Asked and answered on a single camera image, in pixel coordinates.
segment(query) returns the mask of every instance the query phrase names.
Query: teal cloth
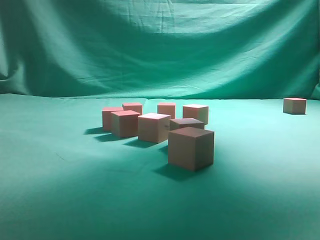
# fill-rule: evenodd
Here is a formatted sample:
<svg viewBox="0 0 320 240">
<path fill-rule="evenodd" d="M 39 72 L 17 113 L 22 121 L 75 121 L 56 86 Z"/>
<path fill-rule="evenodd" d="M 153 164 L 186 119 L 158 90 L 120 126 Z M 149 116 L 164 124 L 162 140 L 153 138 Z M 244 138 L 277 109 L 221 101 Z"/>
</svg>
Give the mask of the teal cloth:
<svg viewBox="0 0 320 240">
<path fill-rule="evenodd" d="M 1 0 L 0 93 L 320 99 L 318 0 Z"/>
<path fill-rule="evenodd" d="M 209 105 L 214 165 L 168 165 L 168 141 L 101 132 L 101 110 L 163 99 L 0 95 L 1 240 L 319 240 L 320 101 Z"/>
</svg>

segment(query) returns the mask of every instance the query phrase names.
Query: wooden block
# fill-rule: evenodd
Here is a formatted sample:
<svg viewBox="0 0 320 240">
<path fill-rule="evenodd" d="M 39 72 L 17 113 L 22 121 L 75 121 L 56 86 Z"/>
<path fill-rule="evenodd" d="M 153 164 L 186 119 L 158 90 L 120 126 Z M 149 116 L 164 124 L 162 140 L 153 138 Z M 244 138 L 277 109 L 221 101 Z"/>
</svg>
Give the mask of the wooden block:
<svg viewBox="0 0 320 240">
<path fill-rule="evenodd" d="M 214 164 L 215 132 L 196 127 L 169 131 L 168 163 L 190 171 Z"/>
<path fill-rule="evenodd" d="M 116 106 L 116 107 L 104 107 L 102 109 L 102 129 L 104 131 L 111 131 L 111 121 L 112 121 L 112 115 L 111 112 L 117 112 L 117 111 L 123 111 L 123 107 Z"/>
<path fill-rule="evenodd" d="M 142 115 L 143 113 L 143 106 L 140 102 L 126 102 L 122 104 L 123 110 L 132 110 Z"/>
<path fill-rule="evenodd" d="M 139 112 L 113 111 L 111 132 L 120 138 L 135 137 L 138 135 L 138 116 Z"/>
<path fill-rule="evenodd" d="M 176 104 L 174 102 L 160 102 L 157 106 L 158 114 L 170 115 L 171 119 L 176 118 Z"/>
<path fill-rule="evenodd" d="M 205 129 L 205 123 L 194 118 L 170 119 L 170 131 L 186 127 Z"/>
<path fill-rule="evenodd" d="M 306 114 L 307 100 L 303 98 L 284 98 L 283 112 L 287 114 Z"/>
<path fill-rule="evenodd" d="M 159 113 L 147 113 L 138 117 L 138 139 L 161 143 L 168 139 L 171 116 Z"/>
<path fill-rule="evenodd" d="M 209 106 L 199 104 L 188 104 L 183 106 L 182 111 L 182 116 L 184 119 L 193 118 L 203 122 L 204 125 L 208 124 Z"/>
</svg>

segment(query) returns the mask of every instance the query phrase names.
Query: green backdrop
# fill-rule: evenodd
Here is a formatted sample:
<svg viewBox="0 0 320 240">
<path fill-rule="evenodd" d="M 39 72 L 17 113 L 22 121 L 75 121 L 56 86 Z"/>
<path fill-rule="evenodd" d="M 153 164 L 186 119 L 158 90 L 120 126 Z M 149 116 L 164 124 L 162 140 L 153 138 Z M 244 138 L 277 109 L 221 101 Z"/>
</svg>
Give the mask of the green backdrop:
<svg viewBox="0 0 320 240">
<path fill-rule="evenodd" d="M 0 93 L 320 99 L 318 0 L 1 0 Z"/>
</svg>

